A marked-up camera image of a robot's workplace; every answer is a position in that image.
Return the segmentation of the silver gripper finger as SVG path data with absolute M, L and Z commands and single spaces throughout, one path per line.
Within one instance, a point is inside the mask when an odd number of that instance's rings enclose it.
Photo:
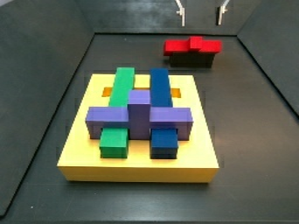
M 185 26 L 185 9 L 182 7 L 181 1 L 180 0 L 173 0 L 178 10 L 176 11 L 176 14 L 181 17 L 181 27 Z
M 217 25 L 221 25 L 222 15 L 228 11 L 226 10 L 228 3 L 229 3 L 229 0 L 224 0 L 220 7 L 218 7 Z

